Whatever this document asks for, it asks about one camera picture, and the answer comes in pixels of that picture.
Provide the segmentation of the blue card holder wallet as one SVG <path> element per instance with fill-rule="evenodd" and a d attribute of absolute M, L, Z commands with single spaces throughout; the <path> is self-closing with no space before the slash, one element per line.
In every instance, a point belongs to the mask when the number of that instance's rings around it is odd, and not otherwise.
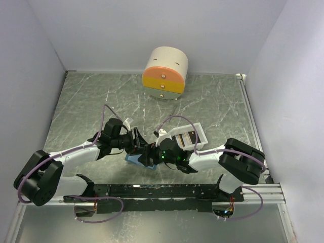
<path fill-rule="evenodd" d="M 129 163 L 131 163 L 133 165 L 143 167 L 145 169 L 150 169 L 150 170 L 154 170 L 154 171 L 156 170 L 156 165 L 146 167 L 141 162 L 139 162 L 138 159 L 139 159 L 140 156 L 141 156 L 140 154 L 138 154 L 138 155 L 126 154 L 125 161 L 127 161 L 127 162 L 129 162 Z"/>

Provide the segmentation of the white card tray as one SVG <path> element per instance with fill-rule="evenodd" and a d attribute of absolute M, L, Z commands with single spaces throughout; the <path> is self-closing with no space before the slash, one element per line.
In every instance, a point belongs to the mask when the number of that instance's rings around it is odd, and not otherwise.
<path fill-rule="evenodd" d="M 193 150 L 197 141 L 197 150 L 208 144 L 207 137 L 203 131 L 201 123 L 194 123 L 197 133 L 195 133 L 192 125 L 181 126 L 171 129 L 168 134 L 174 142 L 177 142 L 180 148 L 183 150 Z"/>

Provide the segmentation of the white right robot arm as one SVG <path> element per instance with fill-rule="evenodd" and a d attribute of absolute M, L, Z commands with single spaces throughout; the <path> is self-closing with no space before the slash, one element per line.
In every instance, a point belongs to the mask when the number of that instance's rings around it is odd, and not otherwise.
<path fill-rule="evenodd" d="M 197 198 L 210 201 L 226 201 L 244 184 L 256 185 L 266 170 L 263 152 L 229 138 L 218 148 L 193 151 L 183 150 L 177 142 L 166 138 L 159 145 L 145 143 L 132 152 L 140 155 L 139 163 L 145 167 L 172 164 L 185 174 L 221 166 L 227 173 L 219 177 L 209 192 L 201 192 Z"/>

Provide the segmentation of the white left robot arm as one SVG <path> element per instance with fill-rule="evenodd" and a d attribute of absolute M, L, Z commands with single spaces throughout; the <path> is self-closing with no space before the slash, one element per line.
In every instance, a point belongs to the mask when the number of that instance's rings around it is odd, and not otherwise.
<path fill-rule="evenodd" d="M 66 172 L 88 162 L 112 155 L 113 149 L 129 155 L 142 154 L 148 143 L 137 128 L 127 129 L 118 118 L 101 124 L 100 130 L 83 144 L 59 152 L 36 151 L 14 181 L 19 200 L 24 204 L 43 206 L 56 196 L 78 197 L 88 202 L 95 196 L 94 182 L 77 174 L 68 177 Z"/>

